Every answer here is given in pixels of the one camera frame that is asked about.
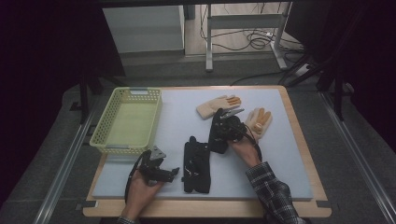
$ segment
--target basket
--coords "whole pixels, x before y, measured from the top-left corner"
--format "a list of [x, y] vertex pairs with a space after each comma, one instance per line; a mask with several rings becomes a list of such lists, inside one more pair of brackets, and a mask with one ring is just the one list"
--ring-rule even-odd
[[90, 145], [103, 153], [140, 155], [153, 147], [162, 105], [160, 89], [114, 89]]

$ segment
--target plaid sleeve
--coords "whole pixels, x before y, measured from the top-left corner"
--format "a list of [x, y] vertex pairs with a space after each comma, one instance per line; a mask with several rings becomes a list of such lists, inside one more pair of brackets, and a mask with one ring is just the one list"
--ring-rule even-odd
[[250, 168], [246, 174], [264, 208], [277, 219], [283, 223], [305, 223], [291, 202], [289, 186], [276, 178], [268, 162]]

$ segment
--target wrist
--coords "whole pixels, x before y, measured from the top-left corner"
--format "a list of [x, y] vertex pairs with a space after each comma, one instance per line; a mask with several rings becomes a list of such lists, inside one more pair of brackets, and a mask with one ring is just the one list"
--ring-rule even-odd
[[254, 146], [247, 148], [247, 153], [244, 156], [244, 161], [249, 168], [252, 168], [262, 163], [259, 159], [259, 155], [257, 154], [256, 148]]
[[136, 221], [139, 217], [140, 211], [141, 209], [139, 208], [125, 206], [125, 208], [122, 210], [121, 216], [126, 217], [132, 221]]
[[131, 220], [131, 219], [129, 219], [128, 217], [120, 216], [117, 219], [117, 224], [136, 224], [136, 222]]

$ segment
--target human hand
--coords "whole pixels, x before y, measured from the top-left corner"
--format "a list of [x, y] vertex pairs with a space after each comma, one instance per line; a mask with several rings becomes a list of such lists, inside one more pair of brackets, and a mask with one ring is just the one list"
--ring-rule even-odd
[[258, 138], [262, 138], [262, 136], [265, 134], [265, 131], [267, 131], [271, 121], [271, 112], [265, 111], [264, 108], [261, 107], [255, 108], [249, 113], [245, 124], [252, 132], [257, 134]]
[[163, 185], [163, 182], [158, 182], [152, 187], [148, 186], [142, 174], [136, 170], [129, 187], [127, 203], [121, 215], [135, 221], [143, 208], [151, 203]]
[[234, 95], [222, 95], [218, 98], [205, 102], [197, 106], [197, 111], [203, 119], [208, 119], [213, 116], [218, 109], [224, 110], [233, 109], [242, 104], [241, 99]]
[[[258, 135], [255, 133], [250, 134], [258, 144]], [[249, 168], [262, 163], [259, 159], [257, 149], [246, 138], [242, 138], [239, 142], [228, 141], [228, 145], [236, 152], [236, 154], [247, 164]]]

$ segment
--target wooden table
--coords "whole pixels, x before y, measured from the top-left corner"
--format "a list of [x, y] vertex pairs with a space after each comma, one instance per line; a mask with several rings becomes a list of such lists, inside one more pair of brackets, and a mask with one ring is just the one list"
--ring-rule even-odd
[[[286, 89], [282, 86], [246, 86], [246, 87], [174, 87], [163, 90], [249, 90], [249, 89], [277, 89], [289, 117], [290, 125], [296, 139], [297, 146], [303, 159], [309, 182], [313, 192], [313, 199], [309, 202], [293, 202], [300, 217], [328, 217], [332, 213], [326, 193], [320, 182], [317, 169], [312, 160], [303, 132], [291, 105]], [[98, 199], [92, 197], [96, 181], [102, 172], [106, 161], [104, 154], [98, 165], [87, 201], [96, 201], [96, 207], [83, 208], [87, 217], [118, 217], [125, 205], [122, 199]], [[259, 200], [175, 200], [156, 199], [141, 213], [141, 217], [262, 217], [263, 210]]]

